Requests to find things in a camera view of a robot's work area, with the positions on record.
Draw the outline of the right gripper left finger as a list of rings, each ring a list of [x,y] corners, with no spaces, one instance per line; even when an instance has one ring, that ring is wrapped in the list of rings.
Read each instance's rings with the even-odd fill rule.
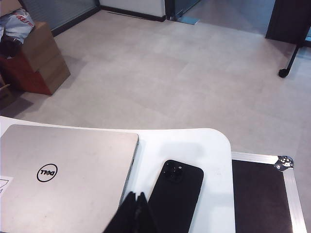
[[[136,194],[129,192],[105,228],[104,233],[132,233],[136,206]]]

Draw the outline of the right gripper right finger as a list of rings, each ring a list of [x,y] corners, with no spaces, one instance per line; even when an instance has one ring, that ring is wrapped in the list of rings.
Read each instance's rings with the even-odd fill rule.
[[[137,198],[135,210],[135,232],[136,233],[157,233],[151,210],[143,192]]]

